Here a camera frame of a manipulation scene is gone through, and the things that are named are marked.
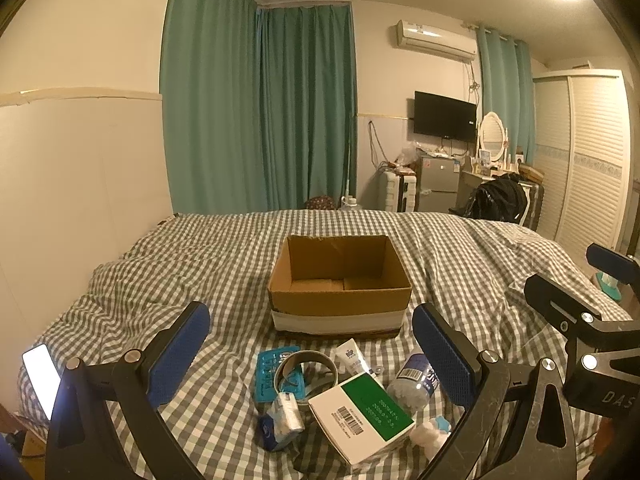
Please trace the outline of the clear cotton swab jar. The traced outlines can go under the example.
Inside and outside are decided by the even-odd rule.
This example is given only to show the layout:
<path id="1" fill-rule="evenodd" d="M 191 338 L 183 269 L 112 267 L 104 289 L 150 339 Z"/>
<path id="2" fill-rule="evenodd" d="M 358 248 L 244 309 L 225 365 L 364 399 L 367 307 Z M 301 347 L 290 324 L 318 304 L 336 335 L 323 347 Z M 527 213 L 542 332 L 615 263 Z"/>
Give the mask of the clear cotton swab jar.
<path id="1" fill-rule="evenodd" d="M 407 414 L 415 415 L 427 406 L 438 387 L 431 362 L 419 347 L 414 347 L 386 392 Z"/>

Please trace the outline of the white green medicine box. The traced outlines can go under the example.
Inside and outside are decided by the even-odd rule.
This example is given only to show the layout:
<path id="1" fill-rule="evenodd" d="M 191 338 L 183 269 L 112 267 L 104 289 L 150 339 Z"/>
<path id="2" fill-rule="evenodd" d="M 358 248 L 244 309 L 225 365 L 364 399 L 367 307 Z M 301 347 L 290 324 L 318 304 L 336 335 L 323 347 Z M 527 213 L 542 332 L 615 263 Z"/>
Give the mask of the white green medicine box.
<path id="1" fill-rule="evenodd" d="M 368 373 L 329 388 L 308 402 L 311 414 L 350 468 L 400 445 L 416 423 Z"/>

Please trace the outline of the teal tissue box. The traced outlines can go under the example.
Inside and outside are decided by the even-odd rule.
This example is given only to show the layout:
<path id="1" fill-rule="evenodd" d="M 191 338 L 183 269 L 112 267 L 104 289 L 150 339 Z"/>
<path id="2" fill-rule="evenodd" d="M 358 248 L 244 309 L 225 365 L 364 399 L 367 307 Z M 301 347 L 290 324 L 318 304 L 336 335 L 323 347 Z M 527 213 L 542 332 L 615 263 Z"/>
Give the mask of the teal tissue box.
<path id="1" fill-rule="evenodd" d="M 596 284 L 600 288 L 600 291 L 604 292 L 608 298 L 611 298 L 618 304 L 622 301 L 622 293 L 620 292 L 620 286 L 618 286 L 616 278 L 602 271 L 598 271 L 594 274 L 593 283 Z"/>

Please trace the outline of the small white blue figurine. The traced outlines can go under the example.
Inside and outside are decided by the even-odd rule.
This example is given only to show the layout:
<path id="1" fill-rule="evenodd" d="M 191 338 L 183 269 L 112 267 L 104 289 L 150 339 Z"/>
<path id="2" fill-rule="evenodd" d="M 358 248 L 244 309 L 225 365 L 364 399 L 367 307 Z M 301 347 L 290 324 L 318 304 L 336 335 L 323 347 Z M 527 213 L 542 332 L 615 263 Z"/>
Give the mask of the small white blue figurine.
<path id="1" fill-rule="evenodd" d="M 416 426 L 410 434 L 410 439 L 414 445 L 422 448 L 428 455 L 436 455 L 444 445 L 451 432 L 450 422 L 442 416 L 424 420 L 421 425 Z"/>

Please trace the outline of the white smartphone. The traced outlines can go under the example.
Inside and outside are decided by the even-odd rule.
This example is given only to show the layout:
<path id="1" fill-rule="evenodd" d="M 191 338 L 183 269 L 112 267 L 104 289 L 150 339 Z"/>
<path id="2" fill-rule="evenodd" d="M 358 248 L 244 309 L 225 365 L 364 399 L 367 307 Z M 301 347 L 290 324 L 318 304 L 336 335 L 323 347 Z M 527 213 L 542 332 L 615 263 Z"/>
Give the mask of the white smartphone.
<path id="1" fill-rule="evenodd" d="M 45 344 L 37 344 L 22 355 L 23 365 L 47 420 L 51 420 L 61 377 Z"/>

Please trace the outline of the grey checkered bed cover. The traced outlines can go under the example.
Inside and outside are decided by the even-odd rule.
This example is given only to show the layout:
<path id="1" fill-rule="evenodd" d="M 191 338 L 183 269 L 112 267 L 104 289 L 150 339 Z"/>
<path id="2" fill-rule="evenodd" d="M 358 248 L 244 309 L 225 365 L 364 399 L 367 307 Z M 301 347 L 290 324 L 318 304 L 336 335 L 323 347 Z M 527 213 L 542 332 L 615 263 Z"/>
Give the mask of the grey checkered bed cover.
<path id="1" fill-rule="evenodd" d="M 89 364 L 112 362 L 146 346 L 189 302 L 202 302 L 209 333 L 162 416 L 205 478 L 416 478 L 426 458 L 411 444 L 356 471 L 317 425 L 282 452 L 259 444 L 254 382 L 262 350 L 296 344 L 333 354 L 352 338 L 389 382 L 416 344 L 408 318 L 378 338 L 373 332 L 381 315 L 294 320 L 274 312 L 268 284 L 292 235 L 386 236 L 408 275 L 410 307 L 431 302 L 475 347 L 515 363 L 566 362 L 564 338 L 525 300 L 524 284 L 533 274 L 548 275 L 608 321 L 627 318 L 558 243 L 513 223 L 375 210 L 183 214 L 98 266 L 86 291 L 39 342 L 57 366 L 75 356 Z"/>

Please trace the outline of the black backpack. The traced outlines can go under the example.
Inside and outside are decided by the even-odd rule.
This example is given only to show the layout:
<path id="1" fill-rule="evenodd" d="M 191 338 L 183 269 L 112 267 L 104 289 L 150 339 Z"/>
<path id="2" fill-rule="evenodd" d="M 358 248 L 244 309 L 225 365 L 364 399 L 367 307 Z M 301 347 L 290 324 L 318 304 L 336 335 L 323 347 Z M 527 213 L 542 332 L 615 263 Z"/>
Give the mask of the black backpack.
<path id="1" fill-rule="evenodd" d="M 525 218 L 527 205 L 520 178 L 504 174 L 478 186 L 459 214 L 463 218 L 520 223 Z"/>

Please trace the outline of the white louvered wardrobe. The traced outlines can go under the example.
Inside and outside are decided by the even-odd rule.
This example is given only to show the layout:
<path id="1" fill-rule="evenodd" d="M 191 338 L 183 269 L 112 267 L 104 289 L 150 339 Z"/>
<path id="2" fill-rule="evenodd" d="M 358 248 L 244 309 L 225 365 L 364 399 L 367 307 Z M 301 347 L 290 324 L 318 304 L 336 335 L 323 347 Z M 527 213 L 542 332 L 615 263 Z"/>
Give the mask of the white louvered wardrobe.
<path id="1" fill-rule="evenodd" d="M 544 173 L 537 231 L 578 266 L 592 243 L 614 249 L 630 185 L 630 119 L 619 70 L 560 70 L 534 79 L 533 166 Z"/>

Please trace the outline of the white oval vanity mirror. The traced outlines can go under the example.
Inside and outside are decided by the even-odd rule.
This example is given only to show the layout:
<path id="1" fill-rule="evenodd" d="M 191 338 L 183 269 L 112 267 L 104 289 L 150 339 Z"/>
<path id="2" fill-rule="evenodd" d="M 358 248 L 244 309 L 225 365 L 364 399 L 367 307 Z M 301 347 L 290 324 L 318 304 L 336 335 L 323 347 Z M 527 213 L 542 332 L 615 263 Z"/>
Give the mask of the white oval vanity mirror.
<path id="1" fill-rule="evenodd" d="M 478 148 L 490 155 L 492 162 L 498 162 L 503 158 L 508 135 L 502 120 L 495 112 L 488 112 L 480 123 L 478 129 Z"/>

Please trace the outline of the cardboard box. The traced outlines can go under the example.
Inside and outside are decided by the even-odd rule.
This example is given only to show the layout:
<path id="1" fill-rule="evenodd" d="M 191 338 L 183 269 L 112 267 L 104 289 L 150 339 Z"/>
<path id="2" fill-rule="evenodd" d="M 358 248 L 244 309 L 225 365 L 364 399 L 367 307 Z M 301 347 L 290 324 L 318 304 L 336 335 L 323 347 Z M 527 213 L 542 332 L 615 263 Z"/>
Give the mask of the cardboard box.
<path id="1" fill-rule="evenodd" d="M 281 333 L 377 337 L 400 331 L 412 286 L 386 235 L 290 235 L 268 292 Z"/>

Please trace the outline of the teal blister pack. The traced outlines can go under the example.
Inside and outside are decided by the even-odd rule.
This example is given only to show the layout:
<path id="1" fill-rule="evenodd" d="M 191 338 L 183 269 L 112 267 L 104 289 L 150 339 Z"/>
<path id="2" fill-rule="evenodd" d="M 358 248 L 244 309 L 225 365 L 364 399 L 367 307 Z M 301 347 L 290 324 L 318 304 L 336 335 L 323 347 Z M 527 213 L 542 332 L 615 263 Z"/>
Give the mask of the teal blister pack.
<path id="1" fill-rule="evenodd" d="M 259 352 L 255 370 L 254 398 L 258 404 L 269 404 L 277 396 L 273 388 L 273 379 L 279 365 L 292 353 L 299 351 L 299 346 L 280 347 Z M 293 393 L 297 400 L 305 396 L 305 379 L 303 369 L 297 365 L 292 372 L 280 382 L 281 390 Z"/>

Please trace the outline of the grey mini fridge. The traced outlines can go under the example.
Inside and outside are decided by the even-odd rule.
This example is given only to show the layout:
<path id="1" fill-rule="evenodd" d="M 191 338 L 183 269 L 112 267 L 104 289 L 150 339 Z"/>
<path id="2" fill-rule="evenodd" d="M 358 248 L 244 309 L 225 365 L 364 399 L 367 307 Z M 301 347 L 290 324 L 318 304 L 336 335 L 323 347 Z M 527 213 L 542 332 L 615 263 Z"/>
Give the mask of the grey mini fridge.
<path id="1" fill-rule="evenodd" d="M 455 159 L 423 156 L 416 170 L 418 211 L 448 214 L 457 203 L 459 174 L 460 166 Z"/>

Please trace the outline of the white suitcase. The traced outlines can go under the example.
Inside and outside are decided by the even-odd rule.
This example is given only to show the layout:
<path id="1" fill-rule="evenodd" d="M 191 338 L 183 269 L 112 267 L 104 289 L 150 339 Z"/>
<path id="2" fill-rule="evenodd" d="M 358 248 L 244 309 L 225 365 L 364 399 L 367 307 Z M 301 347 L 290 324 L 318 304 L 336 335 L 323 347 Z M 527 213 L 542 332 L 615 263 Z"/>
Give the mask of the white suitcase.
<path id="1" fill-rule="evenodd" d="M 416 206 L 416 174 L 406 167 L 385 169 L 380 181 L 380 208 L 390 212 L 413 212 Z"/>

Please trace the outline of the clear water jug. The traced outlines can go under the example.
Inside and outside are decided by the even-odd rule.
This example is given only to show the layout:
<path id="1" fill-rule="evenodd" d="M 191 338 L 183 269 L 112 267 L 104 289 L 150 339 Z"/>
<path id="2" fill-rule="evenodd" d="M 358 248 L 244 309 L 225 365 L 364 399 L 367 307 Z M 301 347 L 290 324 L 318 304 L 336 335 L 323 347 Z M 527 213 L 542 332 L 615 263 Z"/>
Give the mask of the clear water jug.
<path id="1" fill-rule="evenodd" d="M 345 195 L 341 198 L 340 210 L 342 211 L 352 211 L 352 210 L 360 210 L 361 207 L 357 202 L 356 197 Z"/>

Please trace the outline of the teal window curtain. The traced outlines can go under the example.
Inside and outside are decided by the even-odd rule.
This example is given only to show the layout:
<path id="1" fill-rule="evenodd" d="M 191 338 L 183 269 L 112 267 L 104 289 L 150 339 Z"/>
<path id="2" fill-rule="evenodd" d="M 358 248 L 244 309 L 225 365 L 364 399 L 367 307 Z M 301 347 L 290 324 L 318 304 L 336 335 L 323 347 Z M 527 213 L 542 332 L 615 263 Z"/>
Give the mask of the teal window curtain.
<path id="1" fill-rule="evenodd" d="M 535 154 L 535 101 L 532 59 L 525 41 L 497 29 L 476 30 L 482 74 L 483 112 L 495 112 L 508 130 L 509 150 L 518 148 L 526 162 Z"/>

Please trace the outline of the brown patterned cushion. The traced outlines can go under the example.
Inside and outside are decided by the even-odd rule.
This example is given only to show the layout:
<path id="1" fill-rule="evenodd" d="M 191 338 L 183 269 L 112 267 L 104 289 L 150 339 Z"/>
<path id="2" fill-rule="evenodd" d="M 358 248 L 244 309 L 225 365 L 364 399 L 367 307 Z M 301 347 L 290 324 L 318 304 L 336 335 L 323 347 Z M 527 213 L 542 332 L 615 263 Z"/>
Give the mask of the brown patterned cushion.
<path id="1" fill-rule="evenodd" d="M 306 200 L 305 208 L 308 210 L 334 210 L 335 202 L 331 196 L 314 196 Z"/>

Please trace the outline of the white air conditioner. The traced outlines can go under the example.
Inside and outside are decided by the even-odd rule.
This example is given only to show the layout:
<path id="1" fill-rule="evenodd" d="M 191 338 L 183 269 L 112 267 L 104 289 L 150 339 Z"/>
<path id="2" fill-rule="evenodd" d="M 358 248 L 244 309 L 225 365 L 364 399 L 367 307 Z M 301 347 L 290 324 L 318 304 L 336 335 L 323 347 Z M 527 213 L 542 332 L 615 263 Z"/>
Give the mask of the white air conditioner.
<path id="1" fill-rule="evenodd" d="M 406 20 L 399 20 L 392 26 L 390 36 L 398 48 L 426 52 L 465 63 L 474 61 L 478 53 L 473 38 Z"/>

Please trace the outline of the green curtain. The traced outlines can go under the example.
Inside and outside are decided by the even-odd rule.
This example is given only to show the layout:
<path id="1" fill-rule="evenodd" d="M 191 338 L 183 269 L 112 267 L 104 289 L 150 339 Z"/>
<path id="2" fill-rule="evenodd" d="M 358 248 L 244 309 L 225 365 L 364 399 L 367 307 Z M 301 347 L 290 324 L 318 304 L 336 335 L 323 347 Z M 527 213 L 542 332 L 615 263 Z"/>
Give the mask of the green curtain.
<path id="1" fill-rule="evenodd" d="M 175 211 L 298 209 L 356 190 L 357 66 L 347 3 L 168 0 L 160 94 Z"/>

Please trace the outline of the black wall television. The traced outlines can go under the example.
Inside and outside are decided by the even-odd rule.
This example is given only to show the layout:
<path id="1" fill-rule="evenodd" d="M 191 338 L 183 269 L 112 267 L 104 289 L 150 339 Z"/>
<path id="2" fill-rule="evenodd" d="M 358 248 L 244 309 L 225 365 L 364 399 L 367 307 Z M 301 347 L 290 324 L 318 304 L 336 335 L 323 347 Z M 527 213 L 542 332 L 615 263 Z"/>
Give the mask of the black wall television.
<path id="1" fill-rule="evenodd" d="M 472 143 L 476 140 L 477 105 L 438 94 L 416 91 L 413 132 Z"/>

